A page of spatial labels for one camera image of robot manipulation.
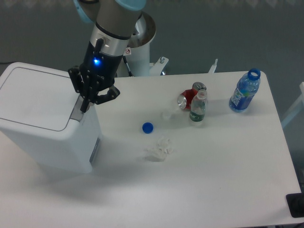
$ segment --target small water bottle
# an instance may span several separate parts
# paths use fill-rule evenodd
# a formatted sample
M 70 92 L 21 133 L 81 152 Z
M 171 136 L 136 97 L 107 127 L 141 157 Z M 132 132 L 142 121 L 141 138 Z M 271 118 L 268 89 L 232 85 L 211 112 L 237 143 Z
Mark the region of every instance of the small water bottle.
M 207 91 L 205 89 L 200 89 L 191 102 L 190 119 L 193 122 L 200 123 L 205 117 L 206 109 Z
M 252 98 L 257 93 L 260 77 L 261 72 L 253 68 L 238 81 L 237 88 L 229 101 L 229 106 L 234 112 L 241 113 L 247 109 Z

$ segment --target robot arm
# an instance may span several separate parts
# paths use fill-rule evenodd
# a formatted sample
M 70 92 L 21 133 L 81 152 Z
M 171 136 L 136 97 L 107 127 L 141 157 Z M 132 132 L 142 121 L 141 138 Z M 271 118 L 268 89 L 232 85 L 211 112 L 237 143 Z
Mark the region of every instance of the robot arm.
M 81 0 L 94 4 L 96 0 Z M 114 78 L 146 0 L 102 0 L 83 63 L 68 70 L 74 89 L 83 98 L 81 111 L 90 104 L 115 99 Z M 98 95 L 109 88 L 105 95 Z

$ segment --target white table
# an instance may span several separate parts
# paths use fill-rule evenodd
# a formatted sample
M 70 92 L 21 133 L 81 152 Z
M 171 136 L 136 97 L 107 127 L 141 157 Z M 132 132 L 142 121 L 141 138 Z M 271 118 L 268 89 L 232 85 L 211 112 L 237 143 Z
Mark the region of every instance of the white table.
M 264 73 L 247 112 L 228 107 L 244 72 L 119 78 L 97 106 L 104 133 L 91 174 L 36 164 L 0 133 L 0 227 L 232 228 L 303 222 L 285 195 L 300 192 Z M 201 127 L 162 112 L 195 81 L 207 86 Z M 154 132 L 144 134 L 149 121 Z M 145 161 L 162 136 L 174 152 Z

